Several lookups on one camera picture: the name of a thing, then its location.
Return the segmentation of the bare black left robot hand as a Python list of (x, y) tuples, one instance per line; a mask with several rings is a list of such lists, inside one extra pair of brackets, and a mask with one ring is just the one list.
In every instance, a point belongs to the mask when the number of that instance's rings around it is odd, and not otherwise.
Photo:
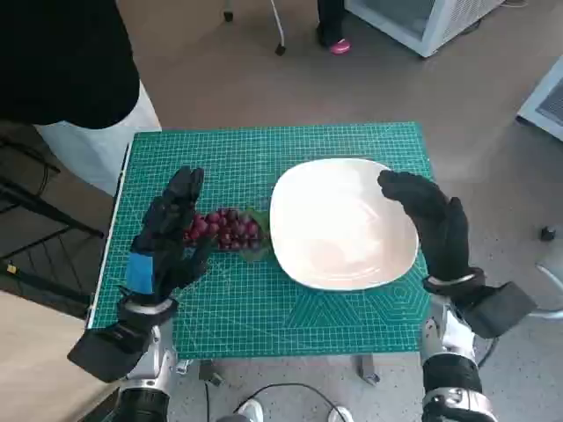
[(150, 203), (141, 231), (129, 249), (126, 289), (142, 304), (160, 303), (207, 270), (213, 237), (200, 235), (187, 253), (184, 233), (195, 217), (204, 179), (202, 168), (181, 167)]

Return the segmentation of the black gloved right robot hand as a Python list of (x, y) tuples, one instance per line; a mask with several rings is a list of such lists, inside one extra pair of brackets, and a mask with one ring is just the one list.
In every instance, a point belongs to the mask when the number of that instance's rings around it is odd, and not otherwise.
[(441, 281), (469, 275), (469, 227), (461, 200), (409, 172), (382, 171), (377, 182), (385, 198), (399, 202), (413, 221), (428, 274)]

